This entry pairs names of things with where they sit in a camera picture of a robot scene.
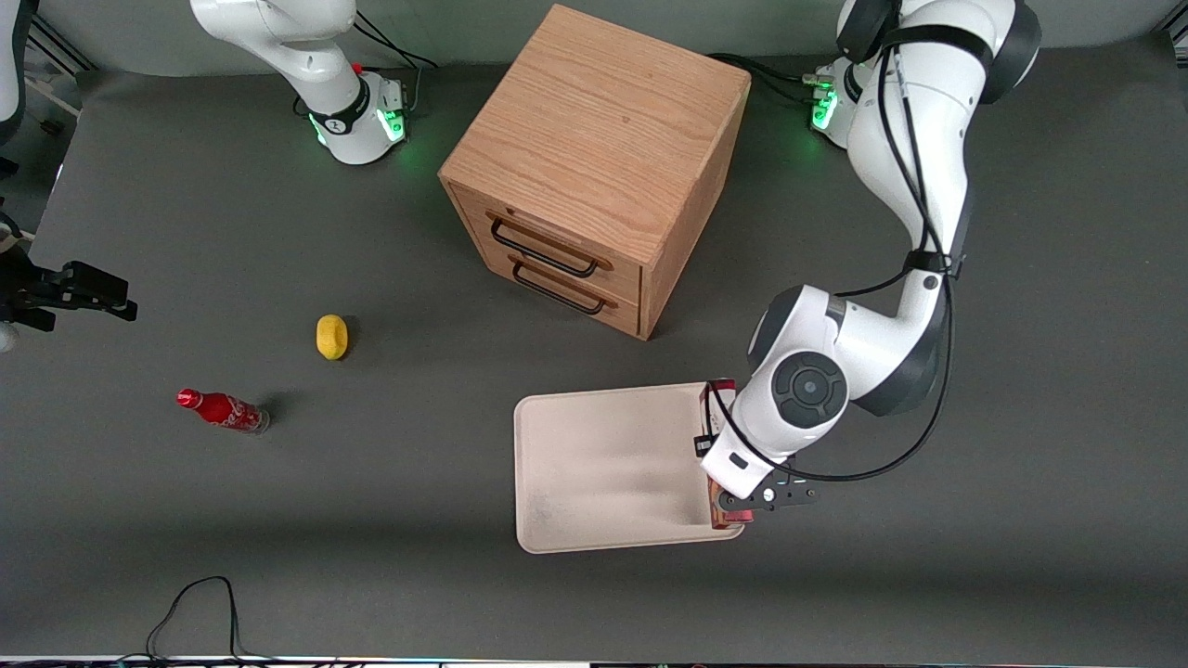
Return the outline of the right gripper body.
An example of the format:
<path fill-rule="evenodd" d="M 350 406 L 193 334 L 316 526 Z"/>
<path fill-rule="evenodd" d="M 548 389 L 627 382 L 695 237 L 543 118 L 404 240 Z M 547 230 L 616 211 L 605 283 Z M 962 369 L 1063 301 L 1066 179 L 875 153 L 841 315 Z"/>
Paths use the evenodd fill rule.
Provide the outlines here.
<path fill-rule="evenodd" d="M 30 261 L 21 246 L 1 253 L 1 322 L 23 324 L 34 330 L 53 330 L 57 317 L 48 307 L 57 304 L 51 285 L 42 281 L 43 270 Z"/>

